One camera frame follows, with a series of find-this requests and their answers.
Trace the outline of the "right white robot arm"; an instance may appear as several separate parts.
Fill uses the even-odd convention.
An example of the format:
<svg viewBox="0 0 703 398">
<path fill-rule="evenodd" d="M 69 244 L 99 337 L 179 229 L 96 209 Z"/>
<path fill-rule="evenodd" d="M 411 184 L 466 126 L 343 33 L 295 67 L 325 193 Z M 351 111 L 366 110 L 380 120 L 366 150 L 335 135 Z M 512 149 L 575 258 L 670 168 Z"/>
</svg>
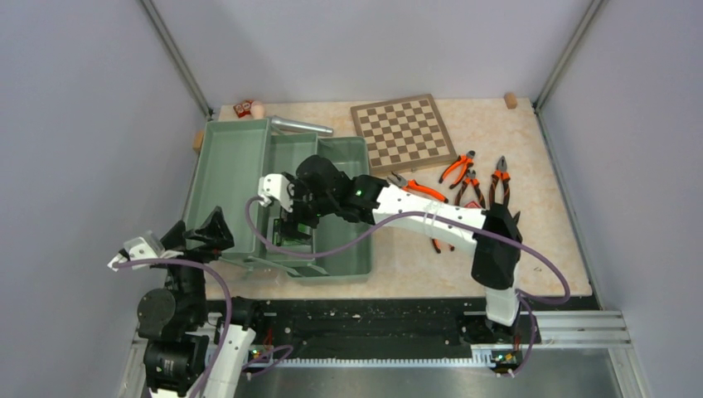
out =
<svg viewBox="0 0 703 398">
<path fill-rule="evenodd" d="M 283 223 L 293 228 L 291 236 L 310 241 L 307 251 L 275 247 L 259 229 L 263 220 L 250 209 L 254 203 L 278 204 Z M 430 200 L 371 175 L 349 177 L 314 154 L 294 175 L 265 174 L 264 165 L 229 168 L 214 180 L 197 172 L 185 224 L 200 220 L 202 209 L 224 218 L 216 223 L 224 234 L 217 240 L 220 253 L 250 255 L 266 246 L 310 262 L 341 255 L 384 226 L 437 238 L 473 257 L 472 277 L 486 291 L 488 335 L 507 342 L 519 332 L 515 270 L 526 247 L 502 204 L 483 210 Z"/>
</svg>

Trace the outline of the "wooden chessboard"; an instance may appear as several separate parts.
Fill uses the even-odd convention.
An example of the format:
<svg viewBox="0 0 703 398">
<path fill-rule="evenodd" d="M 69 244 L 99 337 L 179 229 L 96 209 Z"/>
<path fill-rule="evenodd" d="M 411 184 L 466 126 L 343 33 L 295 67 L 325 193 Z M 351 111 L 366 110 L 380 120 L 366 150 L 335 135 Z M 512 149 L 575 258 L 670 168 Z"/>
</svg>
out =
<svg viewBox="0 0 703 398">
<path fill-rule="evenodd" d="M 374 174 L 434 167 L 457 157 L 431 94 L 359 104 L 350 112 Z"/>
</svg>

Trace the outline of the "orange long nose pliers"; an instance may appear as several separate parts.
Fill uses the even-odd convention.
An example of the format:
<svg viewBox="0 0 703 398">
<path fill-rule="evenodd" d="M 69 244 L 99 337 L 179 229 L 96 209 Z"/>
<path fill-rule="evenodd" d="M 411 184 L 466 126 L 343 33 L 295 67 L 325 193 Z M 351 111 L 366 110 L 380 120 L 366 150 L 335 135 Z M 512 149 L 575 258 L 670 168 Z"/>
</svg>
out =
<svg viewBox="0 0 703 398">
<path fill-rule="evenodd" d="M 437 239 L 435 239 L 435 238 L 431 238 L 430 241 L 431 241 L 431 244 L 432 244 L 432 246 L 433 246 L 433 248 L 434 248 L 434 251 L 435 251 L 437 254 L 441 254 L 441 253 L 442 253 L 442 250 L 441 250 L 441 248 L 440 248 L 439 241 L 438 241 Z M 449 246 L 448 246 L 448 249 L 449 249 L 450 251 L 455 251 L 455 247 L 454 247 L 453 245 L 449 245 Z"/>
</svg>

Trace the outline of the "orange handled pliers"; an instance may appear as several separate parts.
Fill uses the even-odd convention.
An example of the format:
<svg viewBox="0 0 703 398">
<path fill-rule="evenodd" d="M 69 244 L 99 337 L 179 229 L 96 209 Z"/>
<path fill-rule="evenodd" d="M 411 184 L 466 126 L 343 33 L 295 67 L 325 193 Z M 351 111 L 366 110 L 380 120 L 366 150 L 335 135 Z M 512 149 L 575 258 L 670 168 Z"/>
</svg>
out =
<svg viewBox="0 0 703 398">
<path fill-rule="evenodd" d="M 511 177 L 507 172 L 507 160 L 504 156 L 501 156 L 496 164 L 495 170 L 491 175 L 491 186 L 488 191 L 489 204 L 492 206 L 497 203 L 497 188 L 499 185 L 502 186 L 502 199 L 500 203 L 503 206 L 509 206 L 511 191 L 510 184 Z"/>
</svg>

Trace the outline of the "aluminium frame post left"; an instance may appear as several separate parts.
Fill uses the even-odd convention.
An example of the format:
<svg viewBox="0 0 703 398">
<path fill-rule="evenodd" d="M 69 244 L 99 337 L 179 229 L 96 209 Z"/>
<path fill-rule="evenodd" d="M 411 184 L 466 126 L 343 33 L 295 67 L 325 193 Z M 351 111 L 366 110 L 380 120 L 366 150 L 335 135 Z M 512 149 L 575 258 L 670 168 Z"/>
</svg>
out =
<svg viewBox="0 0 703 398">
<path fill-rule="evenodd" d="M 177 42 L 169 31 L 165 20 L 158 10 L 157 4 L 153 0 L 137 0 L 137 4 L 143 10 L 152 29 L 154 30 L 157 39 L 160 41 L 164 51 L 170 62 L 175 67 L 182 83 L 187 88 L 191 98 L 197 105 L 197 108 L 203 113 L 206 121 L 212 120 L 214 114 L 213 108 L 208 104 L 204 92 L 196 81 L 186 58 L 182 54 Z"/>
</svg>

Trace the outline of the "small red printed box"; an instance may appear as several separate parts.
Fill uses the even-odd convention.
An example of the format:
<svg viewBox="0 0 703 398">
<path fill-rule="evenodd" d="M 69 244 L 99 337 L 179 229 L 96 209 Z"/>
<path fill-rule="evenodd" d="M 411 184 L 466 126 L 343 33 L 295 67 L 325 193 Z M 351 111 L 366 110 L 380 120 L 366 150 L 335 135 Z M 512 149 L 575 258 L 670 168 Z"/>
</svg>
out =
<svg viewBox="0 0 703 398">
<path fill-rule="evenodd" d="M 252 119 L 253 115 L 251 113 L 253 100 L 243 100 L 232 106 L 232 109 L 238 119 Z"/>
</svg>

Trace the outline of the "orange diagonal cutters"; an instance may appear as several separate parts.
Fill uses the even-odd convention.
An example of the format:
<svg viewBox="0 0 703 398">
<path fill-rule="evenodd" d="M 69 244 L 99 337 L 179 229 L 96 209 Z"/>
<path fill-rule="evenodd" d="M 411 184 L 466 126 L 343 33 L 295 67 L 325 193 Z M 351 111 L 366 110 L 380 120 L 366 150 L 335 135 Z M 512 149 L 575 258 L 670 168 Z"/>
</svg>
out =
<svg viewBox="0 0 703 398">
<path fill-rule="evenodd" d="M 454 182 L 450 185 L 451 188 L 455 188 L 459 185 L 465 178 L 467 172 L 474 164 L 475 152 L 473 150 L 467 151 L 465 154 L 459 155 L 457 159 L 447 166 L 443 173 L 439 177 L 439 183 L 443 183 L 448 180 L 450 174 L 455 170 L 459 170 L 459 174 Z"/>
</svg>

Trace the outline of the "wooden block at left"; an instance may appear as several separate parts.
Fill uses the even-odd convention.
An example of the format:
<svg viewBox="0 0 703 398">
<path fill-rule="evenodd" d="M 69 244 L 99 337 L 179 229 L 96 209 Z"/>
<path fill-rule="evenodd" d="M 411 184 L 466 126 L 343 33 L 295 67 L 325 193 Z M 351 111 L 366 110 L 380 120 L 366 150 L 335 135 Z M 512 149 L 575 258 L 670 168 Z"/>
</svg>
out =
<svg viewBox="0 0 703 398">
<path fill-rule="evenodd" d="M 199 131 L 196 133 L 196 135 L 195 135 L 195 137 L 194 137 L 194 139 L 193 139 L 193 141 L 192 141 L 192 149 L 193 149 L 193 151 L 194 151 L 196 154 L 200 154 L 200 153 L 201 153 L 201 148 L 202 148 L 202 145 L 203 145 L 204 136 L 205 136 L 205 131 L 204 131 L 204 130 L 199 130 Z"/>
</svg>

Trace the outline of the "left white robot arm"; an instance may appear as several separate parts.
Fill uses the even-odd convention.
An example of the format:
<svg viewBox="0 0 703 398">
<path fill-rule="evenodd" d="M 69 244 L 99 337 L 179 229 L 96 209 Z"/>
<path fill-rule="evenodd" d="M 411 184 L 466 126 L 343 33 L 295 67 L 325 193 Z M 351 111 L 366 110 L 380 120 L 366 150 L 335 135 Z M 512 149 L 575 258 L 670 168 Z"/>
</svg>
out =
<svg viewBox="0 0 703 398">
<path fill-rule="evenodd" d="M 188 230 L 177 222 L 157 238 L 147 233 L 126 245 L 128 258 L 167 271 L 163 287 L 147 292 L 138 305 L 138 335 L 146 339 L 146 385 L 152 397 L 232 397 L 252 342 L 264 336 L 266 322 L 246 311 L 233 322 L 228 307 L 221 318 L 215 352 L 197 330 L 208 321 L 203 265 L 233 247 L 234 237 L 216 206 L 203 224 Z"/>
</svg>

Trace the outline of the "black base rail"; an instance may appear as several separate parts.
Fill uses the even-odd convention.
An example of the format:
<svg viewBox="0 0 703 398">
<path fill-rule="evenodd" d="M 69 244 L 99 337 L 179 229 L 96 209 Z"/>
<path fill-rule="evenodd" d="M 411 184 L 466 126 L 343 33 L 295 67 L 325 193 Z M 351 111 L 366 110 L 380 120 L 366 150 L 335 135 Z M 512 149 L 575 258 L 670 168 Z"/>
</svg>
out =
<svg viewBox="0 0 703 398">
<path fill-rule="evenodd" d="M 470 358 L 480 343 L 539 342 L 522 313 L 506 327 L 487 319 L 483 298 L 231 300 L 234 322 L 255 344 L 292 347 L 290 360 Z"/>
</svg>

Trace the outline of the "green screw bit box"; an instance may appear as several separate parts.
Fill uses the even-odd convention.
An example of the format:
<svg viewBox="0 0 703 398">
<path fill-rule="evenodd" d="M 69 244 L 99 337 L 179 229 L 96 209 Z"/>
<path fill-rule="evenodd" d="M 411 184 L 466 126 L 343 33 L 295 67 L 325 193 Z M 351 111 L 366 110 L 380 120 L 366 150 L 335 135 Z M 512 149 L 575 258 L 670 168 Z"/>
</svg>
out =
<svg viewBox="0 0 703 398">
<path fill-rule="evenodd" d="M 304 224 L 274 218 L 271 240 L 279 247 L 301 247 L 303 250 L 310 250 L 313 245 L 313 230 Z"/>
</svg>

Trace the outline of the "green plastic tool box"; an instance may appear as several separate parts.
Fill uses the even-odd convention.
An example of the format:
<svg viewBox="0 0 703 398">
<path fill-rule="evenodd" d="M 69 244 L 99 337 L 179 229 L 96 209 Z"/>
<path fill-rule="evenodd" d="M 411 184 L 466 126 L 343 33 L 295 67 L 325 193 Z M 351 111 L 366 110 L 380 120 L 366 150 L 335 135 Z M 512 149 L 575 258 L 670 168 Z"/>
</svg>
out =
<svg viewBox="0 0 703 398">
<path fill-rule="evenodd" d="M 369 278 L 369 214 L 348 204 L 353 178 L 370 171 L 361 138 L 282 133 L 267 120 L 210 122 L 183 216 L 187 229 L 220 208 L 235 265 L 275 267 L 307 284 Z"/>
</svg>

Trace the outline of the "large orange pliers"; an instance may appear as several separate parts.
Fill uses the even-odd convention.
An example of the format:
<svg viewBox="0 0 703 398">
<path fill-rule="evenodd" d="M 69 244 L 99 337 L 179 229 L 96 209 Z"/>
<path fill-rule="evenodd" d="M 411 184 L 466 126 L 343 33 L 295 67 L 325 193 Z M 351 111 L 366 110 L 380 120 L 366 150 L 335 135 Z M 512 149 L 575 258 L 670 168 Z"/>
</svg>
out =
<svg viewBox="0 0 703 398">
<path fill-rule="evenodd" d="M 433 199 L 437 201 L 441 201 L 443 203 L 448 203 L 448 198 L 434 190 L 431 187 L 424 186 L 422 184 L 417 183 L 416 180 L 411 179 L 407 180 L 404 177 L 402 177 L 400 174 L 397 172 L 392 172 L 391 175 L 389 175 L 387 178 L 388 182 L 396 185 L 400 189 L 407 191 L 407 192 L 415 192 L 415 193 L 420 193 L 420 194 L 425 194 L 427 196 L 432 197 Z"/>
</svg>

